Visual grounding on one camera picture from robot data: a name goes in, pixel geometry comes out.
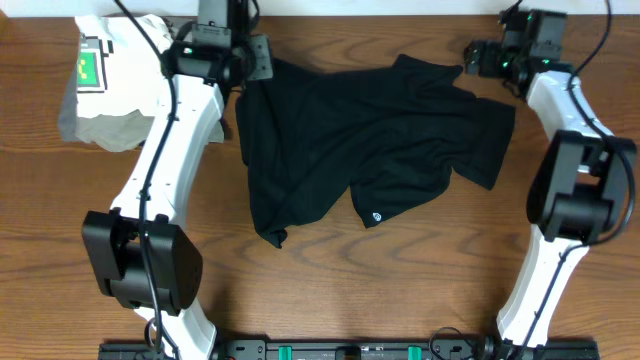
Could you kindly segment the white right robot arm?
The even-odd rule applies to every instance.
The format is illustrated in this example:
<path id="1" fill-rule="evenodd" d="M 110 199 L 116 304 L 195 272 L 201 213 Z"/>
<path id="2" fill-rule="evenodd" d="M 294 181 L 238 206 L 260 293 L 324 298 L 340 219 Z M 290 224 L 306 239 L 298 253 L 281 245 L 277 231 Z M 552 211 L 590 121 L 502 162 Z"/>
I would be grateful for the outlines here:
<path id="1" fill-rule="evenodd" d="M 499 310 L 499 338 L 487 359 L 569 359 L 595 348 L 557 343 L 548 333 L 556 307 L 589 250 L 619 235 L 630 220 L 636 186 L 634 142 L 615 136 L 585 98 L 578 69 L 532 42 L 473 41 L 465 70 L 513 83 L 550 141 L 527 198 L 531 236 L 515 286 Z"/>

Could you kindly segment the black t-shirt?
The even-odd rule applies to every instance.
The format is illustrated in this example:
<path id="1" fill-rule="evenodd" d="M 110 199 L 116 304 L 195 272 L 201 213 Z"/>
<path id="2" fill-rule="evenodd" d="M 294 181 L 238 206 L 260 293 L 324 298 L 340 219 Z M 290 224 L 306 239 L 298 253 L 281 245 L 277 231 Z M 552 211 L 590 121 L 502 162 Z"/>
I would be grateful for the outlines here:
<path id="1" fill-rule="evenodd" d="M 236 103 L 256 233 L 281 247 L 344 193 L 371 228 L 434 200 L 453 174 L 492 189 L 515 109 L 459 88 L 461 72 L 407 55 L 336 73 L 276 60 Z"/>

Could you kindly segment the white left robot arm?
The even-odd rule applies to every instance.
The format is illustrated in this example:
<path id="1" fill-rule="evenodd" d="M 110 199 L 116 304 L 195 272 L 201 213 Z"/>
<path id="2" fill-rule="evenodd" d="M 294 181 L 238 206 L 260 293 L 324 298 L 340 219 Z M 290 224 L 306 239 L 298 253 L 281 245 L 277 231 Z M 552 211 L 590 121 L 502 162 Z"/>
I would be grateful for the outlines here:
<path id="1" fill-rule="evenodd" d="M 187 205 L 224 92 L 273 75 L 265 35 L 235 47 L 176 41 L 164 52 L 169 93 L 108 212 L 90 211 L 82 240 L 100 292 L 146 324 L 141 343 L 103 343 L 102 359 L 212 359 L 217 329 L 197 298 L 203 257 L 185 234 Z"/>

